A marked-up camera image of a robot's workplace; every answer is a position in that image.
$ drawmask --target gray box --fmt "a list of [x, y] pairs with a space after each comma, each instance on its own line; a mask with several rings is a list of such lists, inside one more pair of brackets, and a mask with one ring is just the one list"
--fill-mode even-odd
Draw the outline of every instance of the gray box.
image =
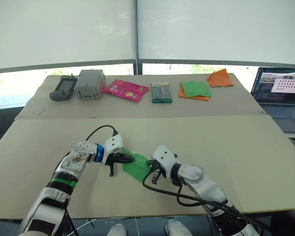
[[105, 85], [103, 70], [81, 70], [74, 91], [80, 100], [100, 100]]

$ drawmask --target green band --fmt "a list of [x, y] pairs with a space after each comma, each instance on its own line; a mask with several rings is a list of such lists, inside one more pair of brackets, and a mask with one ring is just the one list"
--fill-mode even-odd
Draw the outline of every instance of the green band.
[[74, 182], [74, 181], [67, 181], [65, 179], [62, 179], [62, 178], [52, 178], [51, 181], [55, 181], [55, 182], [60, 182], [60, 183], [64, 183], [64, 184], [67, 184], [69, 185], [71, 188], [74, 188], [77, 183]]

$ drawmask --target laptop screen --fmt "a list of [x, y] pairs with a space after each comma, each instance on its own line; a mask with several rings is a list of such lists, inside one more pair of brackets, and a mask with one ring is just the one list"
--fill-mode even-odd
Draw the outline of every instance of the laptop screen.
[[251, 94], [261, 104], [295, 105], [295, 69], [260, 67]]

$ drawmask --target pink package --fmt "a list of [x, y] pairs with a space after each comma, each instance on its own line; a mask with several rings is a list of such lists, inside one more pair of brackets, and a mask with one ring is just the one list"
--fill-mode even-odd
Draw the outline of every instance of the pink package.
[[148, 90], [148, 87], [136, 85], [122, 80], [114, 80], [111, 85], [104, 88], [103, 91], [111, 95], [121, 97], [133, 102], [139, 102], [142, 95]]

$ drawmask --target laptop keyboard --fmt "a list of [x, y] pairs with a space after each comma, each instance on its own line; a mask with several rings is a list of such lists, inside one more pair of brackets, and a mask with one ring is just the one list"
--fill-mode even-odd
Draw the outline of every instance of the laptop keyboard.
[[273, 118], [295, 118], [295, 107], [290, 106], [261, 106]]

